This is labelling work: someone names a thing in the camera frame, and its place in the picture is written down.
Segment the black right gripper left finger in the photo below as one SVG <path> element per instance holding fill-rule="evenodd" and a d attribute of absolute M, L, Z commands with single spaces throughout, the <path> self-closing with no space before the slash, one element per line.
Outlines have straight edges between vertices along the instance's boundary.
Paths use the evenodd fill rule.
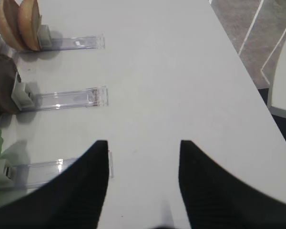
<path fill-rule="evenodd" d="M 98 140 L 55 179 L 0 207 L 0 229 L 95 229 L 108 182 L 108 142 Z"/>

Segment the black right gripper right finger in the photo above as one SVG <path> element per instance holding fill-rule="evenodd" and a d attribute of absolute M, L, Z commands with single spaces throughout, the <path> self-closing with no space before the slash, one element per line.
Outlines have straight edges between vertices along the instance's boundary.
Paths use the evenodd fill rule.
<path fill-rule="evenodd" d="M 241 181 L 190 140 L 180 143 L 179 187 L 193 229 L 286 229 L 286 204 Z"/>

